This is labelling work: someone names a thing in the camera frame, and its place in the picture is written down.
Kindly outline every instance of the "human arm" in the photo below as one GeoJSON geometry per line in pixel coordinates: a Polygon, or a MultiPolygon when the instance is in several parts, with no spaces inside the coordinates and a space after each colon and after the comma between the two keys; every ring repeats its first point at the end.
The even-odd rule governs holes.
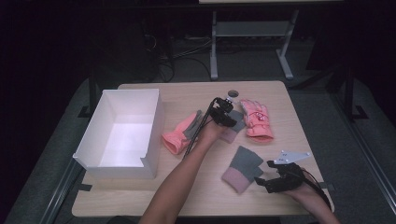
{"type": "Polygon", "coordinates": [[[225,129],[212,121],[206,124],[190,154],[161,183],[139,224],[175,223],[207,151],[225,129]]]}
{"type": "MultiPolygon", "coordinates": [[[[304,172],[304,175],[308,180],[314,182],[312,177],[306,172],[304,172]]],[[[300,203],[320,224],[340,223],[324,200],[306,183],[303,183],[297,189],[284,191],[284,193],[300,203]]]]}

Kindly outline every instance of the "white plastic piece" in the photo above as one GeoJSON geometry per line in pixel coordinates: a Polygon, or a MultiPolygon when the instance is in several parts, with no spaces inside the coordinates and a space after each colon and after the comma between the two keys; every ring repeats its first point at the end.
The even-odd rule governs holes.
{"type": "Polygon", "coordinates": [[[300,161],[311,156],[309,152],[290,152],[282,150],[279,157],[274,160],[274,164],[290,164],[295,161],[300,161]]]}

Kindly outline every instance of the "gray fabric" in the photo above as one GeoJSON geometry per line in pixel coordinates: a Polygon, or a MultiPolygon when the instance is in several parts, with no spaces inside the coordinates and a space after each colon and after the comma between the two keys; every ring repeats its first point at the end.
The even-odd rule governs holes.
{"type": "Polygon", "coordinates": [[[186,136],[187,139],[192,139],[192,136],[194,133],[197,131],[198,126],[199,126],[199,119],[201,118],[202,111],[197,110],[197,113],[195,115],[195,119],[192,121],[192,123],[187,127],[186,130],[183,131],[184,136],[186,136]]]}
{"type": "Polygon", "coordinates": [[[228,115],[232,119],[236,120],[236,124],[231,128],[236,133],[239,133],[242,129],[244,129],[247,126],[246,123],[244,122],[244,114],[243,113],[236,111],[236,110],[232,110],[228,115]]]}
{"type": "Polygon", "coordinates": [[[241,172],[249,181],[253,181],[254,176],[262,175],[259,166],[263,162],[264,160],[255,152],[240,146],[233,156],[230,167],[241,172]]]}

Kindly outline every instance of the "glove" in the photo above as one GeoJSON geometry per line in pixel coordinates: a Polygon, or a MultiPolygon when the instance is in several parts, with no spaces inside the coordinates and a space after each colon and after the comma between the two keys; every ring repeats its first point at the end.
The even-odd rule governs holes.
{"type": "Polygon", "coordinates": [[[247,125],[247,136],[255,142],[265,143],[274,139],[265,105],[257,101],[241,100],[245,111],[244,120],[247,125]]]}
{"type": "Polygon", "coordinates": [[[228,114],[232,119],[236,120],[236,124],[233,127],[226,129],[220,136],[220,139],[231,144],[238,133],[245,128],[246,124],[243,121],[244,114],[236,110],[232,110],[228,114]]]}
{"type": "Polygon", "coordinates": [[[253,183],[254,177],[263,174],[259,168],[262,163],[263,159],[255,152],[245,147],[239,147],[233,156],[230,167],[227,168],[221,179],[231,185],[237,193],[243,193],[253,183]]]}
{"type": "Polygon", "coordinates": [[[179,154],[189,145],[192,136],[199,126],[202,111],[198,110],[181,121],[170,133],[163,133],[163,144],[172,154],[179,154]]]}

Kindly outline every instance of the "black mount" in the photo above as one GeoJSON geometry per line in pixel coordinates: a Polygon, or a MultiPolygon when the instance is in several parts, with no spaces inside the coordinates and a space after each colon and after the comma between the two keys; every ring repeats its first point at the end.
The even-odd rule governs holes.
{"type": "Polygon", "coordinates": [[[268,193],[297,189],[303,184],[303,182],[305,182],[312,189],[314,189],[317,194],[324,200],[324,202],[329,206],[329,208],[332,209],[327,195],[318,186],[318,183],[314,184],[305,177],[304,172],[306,171],[301,169],[299,165],[294,162],[289,164],[275,164],[274,161],[268,161],[267,164],[269,167],[277,169],[280,178],[264,180],[258,177],[254,177],[254,179],[256,180],[256,183],[258,185],[264,186],[267,189],[268,193]]]}

